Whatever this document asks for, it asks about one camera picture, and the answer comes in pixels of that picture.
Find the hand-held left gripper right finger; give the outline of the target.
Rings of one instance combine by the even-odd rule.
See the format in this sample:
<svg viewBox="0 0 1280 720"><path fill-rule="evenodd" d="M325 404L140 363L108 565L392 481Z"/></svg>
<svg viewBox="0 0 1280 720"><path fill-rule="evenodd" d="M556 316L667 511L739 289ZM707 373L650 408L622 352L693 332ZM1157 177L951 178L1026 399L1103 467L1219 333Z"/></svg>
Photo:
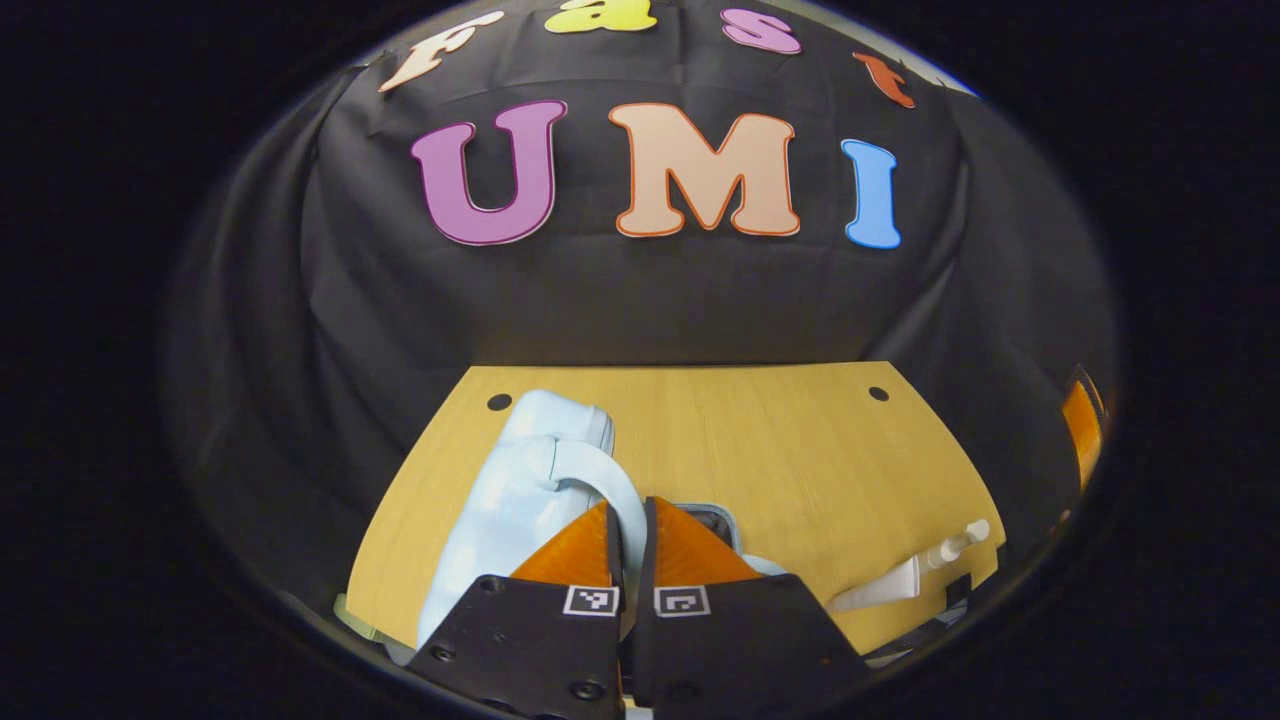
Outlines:
<svg viewBox="0 0 1280 720"><path fill-rule="evenodd" d="M805 583L764 574L650 497L632 632L635 702L655 719L829 719L870 669Z"/></svg>

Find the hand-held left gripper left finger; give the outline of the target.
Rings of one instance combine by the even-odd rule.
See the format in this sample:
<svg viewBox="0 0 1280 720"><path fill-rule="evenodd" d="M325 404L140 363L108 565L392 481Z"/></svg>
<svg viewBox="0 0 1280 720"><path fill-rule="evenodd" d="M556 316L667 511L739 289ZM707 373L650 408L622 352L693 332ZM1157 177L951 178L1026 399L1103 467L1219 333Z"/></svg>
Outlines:
<svg viewBox="0 0 1280 720"><path fill-rule="evenodd" d="M622 719L620 520L588 510L513 571L483 574L407 669L526 719Z"/></svg>

